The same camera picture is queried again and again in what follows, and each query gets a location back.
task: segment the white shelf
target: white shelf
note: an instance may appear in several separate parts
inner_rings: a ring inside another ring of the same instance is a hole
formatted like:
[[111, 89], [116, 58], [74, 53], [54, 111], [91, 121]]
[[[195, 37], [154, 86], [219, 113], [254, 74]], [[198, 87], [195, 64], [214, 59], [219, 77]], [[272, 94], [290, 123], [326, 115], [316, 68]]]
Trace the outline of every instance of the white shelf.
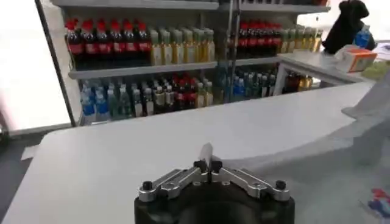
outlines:
[[117, 7], [135, 9], [216, 10], [217, 2], [162, 0], [51, 0], [59, 7]]
[[191, 71], [198, 69], [211, 69], [217, 67], [217, 62], [181, 64], [181, 65], [161, 65], [161, 66], [145, 66], [134, 68], [116, 68], [116, 69], [100, 69], [87, 71], [71, 71], [69, 76], [72, 79], [95, 79], [103, 77], [116, 77], [127, 75], [153, 74], [162, 72], [178, 72]]
[[[229, 10], [229, 4], [223, 4], [221, 10]], [[284, 4], [241, 4], [241, 11], [245, 12], [285, 12], [285, 13], [318, 13], [327, 12], [330, 7], [315, 5], [284, 5]]]

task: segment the black screw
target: black screw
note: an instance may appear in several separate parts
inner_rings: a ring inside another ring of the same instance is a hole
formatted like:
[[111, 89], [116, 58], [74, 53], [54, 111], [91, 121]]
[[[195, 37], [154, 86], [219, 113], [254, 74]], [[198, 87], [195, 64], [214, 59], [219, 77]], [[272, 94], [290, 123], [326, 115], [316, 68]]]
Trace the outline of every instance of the black screw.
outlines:
[[276, 181], [276, 189], [280, 191], [284, 191], [286, 189], [286, 182], [282, 180], [277, 180]]
[[142, 189], [145, 191], [149, 191], [153, 188], [153, 183], [151, 181], [144, 181], [142, 183]]

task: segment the bottle label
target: bottle label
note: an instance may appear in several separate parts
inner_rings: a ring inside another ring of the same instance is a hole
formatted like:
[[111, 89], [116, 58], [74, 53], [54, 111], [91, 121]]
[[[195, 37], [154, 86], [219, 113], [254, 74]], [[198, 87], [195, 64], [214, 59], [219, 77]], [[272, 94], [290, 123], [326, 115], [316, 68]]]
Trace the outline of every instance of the bottle label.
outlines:
[[111, 44], [107, 44], [107, 43], [99, 44], [99, 52], [101, 54], [110, 54], [111, 51], [112, 51]]
[[85, 50], [87, 50], [87, 54], [97, 54], [97, 44], [86, 44]]
[[197, 107], [204, 107], [205, 106], [205, 97], [203, 95], [198, 95], [197, 97]]
[[136, 49], [136, 44], [134, 43], [126, 43], [126, 50], [129, 51], [129, 52], [135, 52], [137, 51]]
[[82, 44], [69, 44], [69, 51], [72, 54], [82, 54], [83, 53], [83, 45]]
[[165, 53], [165, 64], [171, 65], [172, 64], [172, 47], [164, 47], [164, 53]]
[[147, 102], [146, 103], [146, 113], [148, 116], [154, 114], [154, 105], [153, 102]]
[[151, 51], [151, 44], [150, 43], [147, 43], [147, 42], [143, 42], [143, 43], [139, 43], [139, 49], [140, 51], [142, 52], [147, 52], [147, 51]]
[[248, 46], [254, 47], [256, 45], [257, 45], [257, 39], [256, 38], [249, 39]]
[[137, 103], [136, 105], [134, 105], [134, 109], [135, 109], [135, 116], [141, 117], [142, 116], [142, 104]]
[[154, 65], [161, 65], [161, 48], [160, 47], [153, 47], [153, 59], [154, 59]]
[[265, 44], [266, 40], [264, 38], [257, 39], [257, 45], [263, 46]]
[[178, 64], [184, 63], [184, 47], [183, 46], [177, 47], [177, 63]]
[[117, 53], [123, 53], [126, 51], [125, 43], [114, 43], [114, 51]]

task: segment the plastic bottle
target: plastic bottle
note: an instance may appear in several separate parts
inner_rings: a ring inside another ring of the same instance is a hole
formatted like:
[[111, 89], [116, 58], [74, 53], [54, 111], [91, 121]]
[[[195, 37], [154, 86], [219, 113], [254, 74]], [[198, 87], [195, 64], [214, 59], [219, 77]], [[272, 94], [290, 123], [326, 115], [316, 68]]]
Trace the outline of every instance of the plastic bottle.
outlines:
[[132, 117], [132, 107], [130, 103], [130, 97], [126, 91], [126, 85], [122, 84], [119, 89], [119, 101], [121, 106], [120, 114], [123, 117]]
[[141, 92], [139, 89], [133, 89], [133, 104], [134, 104], [134, 112], [135, 117], [142, 117], [143, 109], [142, 109], [142, 102], [141, 102]]
[[105, 22], [103, 19], [100, 19], [97, 22], [97, 44], [99, 46], [99, 55], [101, 62], [106, 65], [106, 63], [110, 63], [110, 59], [112, 57], [112, 47], [113, 43], [107, 34], [107, 29], [105, 26]]
[[370, 41], [370, 26], [364, 25], [363, 28], [356, 34], [354, 39], [354, 45], [360, 48], [366, 48]]
[[104, 95], [100, 92], [96, 92], [96, 120], [101, 121], [108, 121], [110, 119], [110, 112], [108, 110], [108, 103], [104, 98]]
[[96, 122], [96, 113], [94, 104], [90, 101], [87, 94], [81, 92], [81, 106], [83, 109], [83, 119], [86, 125]]
[[123, 39], [126, 44], [126, 60], [136, 60], [138, 56], [138, 46], [133, 32], [133, 25], [129, 20], [123, 21]]
[[152, 98], [152, 89], [147, 87], [144, 92], [144, 101], [147, 116], [151, 116], [154, 114], [154, 104]]
[[108, 110], [112, 119], [119, 118], [119, 102], [116, 99], [114, 89], [110, 86], [107, 90]]
[[76, 32], [76, 21], [74, 19], [66, 22], [65, 27], [68, 29], [65, 40], [68, 45], [69, 53], [72, 56], [74, 66], [77, 68], [82, 63], [84, 45], [80, 35]]

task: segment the dark bottle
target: dark bottle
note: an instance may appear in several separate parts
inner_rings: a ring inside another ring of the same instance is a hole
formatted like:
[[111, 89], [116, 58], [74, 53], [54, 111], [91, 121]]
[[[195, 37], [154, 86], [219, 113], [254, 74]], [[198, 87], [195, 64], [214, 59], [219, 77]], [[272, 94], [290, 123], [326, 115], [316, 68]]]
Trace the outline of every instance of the dark bottle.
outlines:
[[121, 32], [121, 26], [116, 19], [111, 21], [111, 38], [113, 41], [115, 65], [123, 66], [126, 54], [126, 44]]
[[76, 20], [69, 20], [65, 27], [68, 29], [65, 40], [68, 45], [69, 53], [73, 59], [73, 65], [75, 68], [79, 68], [82, 64], [82, 57], [84, 54], [84, 45], [81, 40], [80, 34], [76, 31]]
[[247, 44], [247, 52], [250, 57], [256, 57], [257, 54], [257, 26], [254, 21], [249, 23], [248, 28], [248, 44]]
[[265, 56], [266, 34], [264, 29], [264, 23], [257, 22], [257, 55]]
[[248, 24], [242, 22], [238, 31], [237, 58], [247, 57]]
[[86, 20], [82, 24], [81, 37], [85, 45], [85, 62], [88, 63], [88, 67], [95, 67], [98, 62], [98, 42], [93, 32], [92, 19]]
[[107, 33], [107, 29], [105, 26], [105, 22], [103, 19], [100, 19], [97, 22], [97, 45], [99, 47], [99, 55], [103, 64], [110, 63], [110, 59], [112, 58], [112, 47], [113, 43], [111, 38]]
[[138, 23], [138, 28], [134, 31], [138, 40], [138, 58], [143, 65], [151, 64], [151, 37], [146, 32], [146, 25], [144, 23]]
[[133, 32], [133, 25], [129, 20], [123, 21], [123, 37], [126, 42], [126, 59], [136, 60], [138, 56], [137, 41]]

